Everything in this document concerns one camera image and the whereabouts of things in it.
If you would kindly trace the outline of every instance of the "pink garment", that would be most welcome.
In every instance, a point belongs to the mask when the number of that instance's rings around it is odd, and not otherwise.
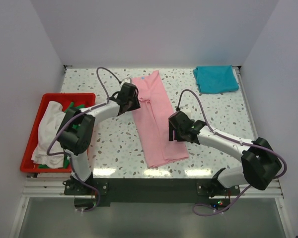
[[[188,158],[183,142],[168,140],[168,117],[173,114],[173,109],[159,71],[134,78],[133,83],[139,90],[140,102],[140,108],[133,111],[133,115],[147,165],[158,167]]]

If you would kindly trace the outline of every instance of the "folded teal towel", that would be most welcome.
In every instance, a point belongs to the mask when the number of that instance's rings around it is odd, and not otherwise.
[[[216,94],[237,91],[232,65],[198,66],[193,70],[200,93]]]

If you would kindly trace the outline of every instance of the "cable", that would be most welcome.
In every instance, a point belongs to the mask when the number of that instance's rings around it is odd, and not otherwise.
[[[215,135],[218,135],[219,137],[222,137],[223,139],[232,141],[232,142],[234,142],[234,143],[240,143],[240,141],[238,141],[238,140],[232,139],[232,138],[230,138],[230,137],[228,137],[228,136],[225,136],[225,135],[222,135],[222,134],[218,133],[217,131],[214,131],[214,129],[211,127],[211,125],[210,125],[209,122],[208,122],[208,119],[207,119],[207,117],[206,117],[206,115],[205,115],[205,112],[204,112],[204,110],[203,110],[202,103],[201,103],[201,101],[200,101],[198,95],[197,95],[195,92],[193,92],[192,90],[190,90],[190,89],[184,89],[184,90],[181,92],[177,108],[180,107],[180,103],[181,103],[182,95],[183,95],[183,93],[186,92],[186,91],[192,93],[193,96],[197,99],[197,101],[198,101],[198,103],[199,103],[199,106],[200,106],[200,109],[201,109],[201,112],[202,112],[202,115],[203,115],[203,118],[204,118],[204,121],[205,121],[207,127],[210,129],[211,132],[213,132]],[[286,171],[287,171],[287,163],[286,163],[285,159],[284,159],[281,155],[279,155],[278,153],[276,153],[275,151],[273,151],[273,150],[271,150],[271,149],[268,149],[268,148],[266,148],[266,147],[260,146],[260,145],[254,145],[254,144],[250,144],[250,143],[246,143],[246,142],[242,142],[241,144],[242,144],[242,145],[246,145],[246,146],[255,147],[255,148],[259,148],[259,149],[265,150],[265,151],[267,151],[267,152],[269,152],[269,153],[271,153],[271,154],[277,156],[277,157],[280,159],[280,161],[281,161],[281,162],[283,163],[283,165],[284,165],[284,169],[283,169],[283,171],[282,171],[279,175],[277,175],[277,176],[274,177],[275,179],[280,178],[281,176],[283,176],[283,175],[286,173]],[[198,216],[202,216],[202,217],[209,217],[209,216],[214,216],[214,215],[217,215],[217,214],[221,214],[222,212],[227,211],[233,204],[235,204],[235,202],[236,202],[236,201],[237,201],[237,200],[238,200],[238,199],[239,199],[239,198],[240,198],[240,197],[241,197],[241,196],[242,196],[242,195],[243,195],[243,194],[244,194],[250,187],[251,187],[251,185],[247,186],[247,187],[246,187],[246,188],[245,188],[245,189],[244,189],[244,190],[243,190],[243,191],[242,191],[242,192],[241,192],[241,193],[240,193],[240,194],[233,200],[233,202],[231,202],[227,207],[225,207],[225,208],[223,208],[223,209],[221,209],[221,210],[219,210],[219,211],[216,211],[216,212],[214,212],[214,213],[212,213],[212,214],[201,214],[201,213],[198,213],[198,212],[196,212],[196,211],[194,210],[194,208],[197,207],[197,206],[203,206],[203,207],[207,207],[207,208],[211,208],[211,209],[213,209],[213,207],[211,207],[211,206],[209,206],[209,205],[206,205],[206,204],[202,204],[202,203],[195,204],[195,205],[192,207],[192,211],[193,211],[194,214],[196,214],[196,215],[198,215]]]
[[[60,131],[56,134],[56,136],[55,136],[54,139],[52,140],[52,142],[51,142],[51,144],[49,145],[49,147],[48,147],[48,149],[47,149],[47,152],[46,152],[46,154],[49,155],[49,156],[52,156],[52,155],[62,155],[62,154],[63,154],[63,155],[67,155],[67,156],[69,157],[69,161],[70,161],[70,165],[71,165],[72,172],[73,172],[74,175],[76,176],[77,180],[78,180],[81,184],[83,184],[84,186],[89,187],[90,189],[92,189],[92,190],[94,190],[95,192],[97,192],[97,194],[98,194],[98,200],[97,200],[96,205],[93,206],[93,207],[90,208],[90,209],[83,210],[83,212],[92,211],[92,210],[95,209],[95,207],[97,207],[97,206],[99,205],[99,202],[100,202],[100,193],[99,193],[99,191],[97,190],[97,188],[88,185],[87,183],[85,183],[83,180],[80,179],[80,177],[77,175],[77,173],[76,173],[76,171],[75,171],[75,169],[74,169],[74,167],[73,167],[73,165],[72,165],[72,157],[71,157],[71,155],[70,155],[69,153],[67,153],[67,152],[65,152],[65,151],[60,151],[60,152],[55,152],[55,153],[50,153],[50,152],[51,152],[51,149],[52,149],[54,143],[57,141],[57,139],[60,137],[60,135],[63,133],[63,131],[64,131],[64,130],[65,130],[65,129],[66,129],[66,128],[67,128],[67,127],[68,127],[68,126],[69,126],[69,125],[70,125],[76,118],[78,118],[78,117],[80,117],[80,116],[82,116],[82,115],[84,115],[84,114],[86,114],[86,113],[88,113],[88,112],[90,112],[90,111],[92,111],[92,110],[95,110],[95,109],[97,109],[97,108],[100,108],[100,107],[102,107],[102,106],[105,106],[105,105],[109,102],[109,94],[108,94],[108,91],[106,90],[105,85],[103,84],[103,82],[101,81],[100,76],[99,76],[99,72],[98,72],[98,71],[99,71],[100,69],[103,69],[103,70],[105,70],[105,71],[111,73],[111,74],[118,80],[118,82],[121,83],[121,81],[118,79],[118,77],[117,77],[112,71],[110,71],[109,69],[104,68],[104,67],[98,67],[98,68],[96,69],[97,79],[98,79],[100,85],[102,86],[102,88],[104,89],[104,91],[105,91],[105,93],[106,93],[106,97],[107,97],[106,100],[107,100],[107,102],[106,102],[106,103],[101,103],[101,104],[95,105],[95,106],[91,107],[90,109],[88,109],[88,110],[86,110],[86,111],[83,111],[83,112],[77,114],[76,116],[72,117],[68,122],[65,123],[65,125],[64,125],[64,126],[60,129]]]

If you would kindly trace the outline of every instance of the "table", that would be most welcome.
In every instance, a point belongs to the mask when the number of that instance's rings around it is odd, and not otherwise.
[[[111,70],[118,78],[123,79],[149,75],[157,69],[111,68]],[[254,138],[241,89],[215,95],[199,94],[191,68],[158,70],[173,107],[176,107],[181,91],[191,89],[198,93],[212,126],[242,138]],[[116,79],[109,73],[101,70],[100,76],[110,95],[119,90]],[[93,92],[96,94],[97,104],[106,99],[105,92],[97,80],[96,70],[91,68],[67,69],[61,92]],[[191,109],[193,119],[203,120],[198,103],[190,93],[184,93],[181,106],[188,106]],[[128,112],[105,120],[95,127],[88,159],[94,178],[211,178],[221,168],[229,169],[240,165],[236,159],[214,148],[191,143],[186,143],[186,146],[189,152],[188,159],[149,169],[132,112]],[[42,176],[69,175],[41,174],[39,177]]]

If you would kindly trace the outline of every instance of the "purple cable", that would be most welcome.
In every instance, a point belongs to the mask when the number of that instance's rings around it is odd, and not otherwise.
[[[238,140],[235,140],[235,139],[232,139],[232,138],[230,138],[230,137],[228,137],[228,136],[226,136],[226,135],[222,135],[222,134],[220,134],[220,133],[218,133],[218,132],[216,132],[216,131],[214,131],[213,130],[213,128],[211,127],[211,125],[209,124],[209,122],[208,122],[208,119],[207,119],[207,117],[206,117],[206,115],[205,115],[205,112],[204,112],[204,110],[203,110],[203,107],[202,107],[202,103],[201,103],[201,101],[200,101],[200,99],[199,99],[199,97],[198,97],[198,95],[195,93],[195,92],[193,92],[192,90],[190,90],[190,89],[184,89],[182,92],[181,92],[181,94],[180,94],[180,98],[179,98],[179,102],[178,102],[178,108],[179,108],[179,106],[180,106],[180,103],[181,103],[181,98],[182,98],[182,95],[183,95],[183,93],[185,92],[185,91],[188,91],[188,92],[190,92],[190,93],[192,93],[193,94],[193,96],[197,99],[197,101],[198,101],[198,103],[199,103],[199,106],[200,106],[200,109],[201,109],[201,112],[202,112],[202,115],[203,115],[203,118],[204,118],[204,121],[205,121],[205,123],[206,123],[206,125],[207,125],[207,127],[210,129],[210,131],[211,132],[213,132],[215,135],[218,135],[219,137],[222,137],[223,139],[226,139],[226,140],[229,140],[229,141],[232,141],[232,142],[234,142],[234,143],[240,143],[240,141],[238,141]],[[287,163],[286,163],[286,161],[285,161],[285,159],[281,156],[281,155],[279,155],[278,153],[276,153],[275,151],[273,151],[273,150],[271,150],[271,149],[268,149],[268,148],[266,148],[266,147],[263,147],[263,146],[260,146],[260,145],[254,145],[254,144],[250,144],[250,143],[246,143],[246,142],[242,142],[242,145],[246,145],[246,146],[250,146],[250,147],[255,147],[255,148],[259,148],[259,149],[262,149],[262,150],[265,150],[265,151],[267,151],[267,152],[269,152],[269,153],[272,153],[273,155],[275,155],[275,156],[277,156],[279,159],[280,159],[280,161],[283,163],[283,165],[284,165],[284,170],[279,174],[279,175],[277,175],[276,177],[275,177],[275,179],[278,179],[278,178],[280,178],[281,176],[283,176],[285,173],[286,173],[286,171],[287,171]],[[227,207],[225,207],[225,208],[223,208],[223,209],[221,209],[221,210],[219,210],[219,211],[217,211],[217,212],[215,212],[215,213],[213,213],[213,214],[201,214],[201,213],[198,213],[198,212],[196,212],[195,210],[194,210],[194,208],[195,207],[197,207],[197,206],[203,206],[203,207],[208,207],[208,208],[211,208],[211,209],[213,209],[213,207],[211,207],[211,206],[209,206],[209,205],[206,205],[206,204],[202,204],[202,203],[199,203],[199,204],[195,204],[193,207],[192,207],[192,211],[193,211],[193,213],[194,214],[196,214],[196,215],[198,215],[198,216],[202,216],[202,217],[209,217],[209,216],[214,216],[214,215],[217,215],[217,214],[220,214],[220,213],[222,213],[222,212],[224,212],[224,211],[226,211],[227,209],[229,209],[249,188],[251,187],[251,185],[249,185],[249,186],[247,186],[232,202],[231,202],[231,204],[229,204]]]
[[[48,147],[48,149],[47,149],[47,152],[46,152],[46,154],[49,155],[49,156],[52,156],[52,155],[67,155],[67,156],[69,157],[69,161],[70,161],[71,169],[72,169],[73,173],[75,174],[77,180],[78,180],[81,184],[83,184],[84,186],[89,187],[89,188],[91,188],[92,190],[94,190],[95,192],[97,192],[98,200],[97,200],[96,205],[93,206],[93,207],[90,208],[90,209],[83,210],[83,212],[89,212],[89,211],[92,211],[92,210],[95,209],[95,207],[97,207],[97,206],[99,205],[99,202],[100,202],[100,193],[99,193],[99,191],[98,191],[95,187],[88,185],[88,184],[85,183],[83,180],[81,180],[80,177],[78,177],[77,173],[75,172],[75,169],[74,169],[73,166],[72,166],[72,157],[71,157],[71,155],[70,155],[69,153],[67,153],[67,152],[65,152],[65,151],[60,151],[60,152],[56,152],[56,153],[50,153],[50,151],[51,151],[51,149],[52,149],[54,143],[57,141],[57,139],[58,139],[58,138],[60,137],[60,135],[62,134],[62,132],[63,132],[66,128],[68,128],[68,126],[69,126],[69,125],[70,125],[76,118],[78,118],[78,117],[80,117],[80,116],[82,116],[82,115],[84,115],[84,114],[86,114],[86,113],[88,113],[88,112],[90,112],[90,111],[92,111],[92,110],[95,110],[95,109],[97,109],[97,108],[100,108],[100,107],[102,107],[102,106],[105,106],[105,105],[109,102],[109,94],[108,94],[108,91],[106,90],[105,85],[104,85],[103,82],[101,81],[100,76],[99,76],[99,73],[98,73],[98,71],[99,71],[100,69],[103,69],[103,70],[105,70],[105,71],[111,73],[111,74],[118,80],[118,82],[121,83],[121,81],[118,79],[118,77],[117,77],[112,71],[110,71],[109,69],[104,68],[104,67],[98,67],[98,68],[96,69],[96,75],[97,75],[97,78],[98,78],[98,81],[99,81],[100,85],[102,86],[102,88],[104,89],[104,91],[105,91],[105,93],[106,93],[107,102],[106,102],[106,103],[101,103],[101,104],[95,105],[95,106],[91,107],[90,109],[88,109],[88,110],[86,110],[86,111],[84,111],[84,112],[81,112],[81,113],[77,114],[76,116],[72,117],[67,123],[65,123],[65,125],[64,125],[64,126],[60,129],[60,131],[56,134],[56,136],[55,136],[54,139],[52,140],[52,142],[51,142],[51,144],[49,145],[49,147]]]

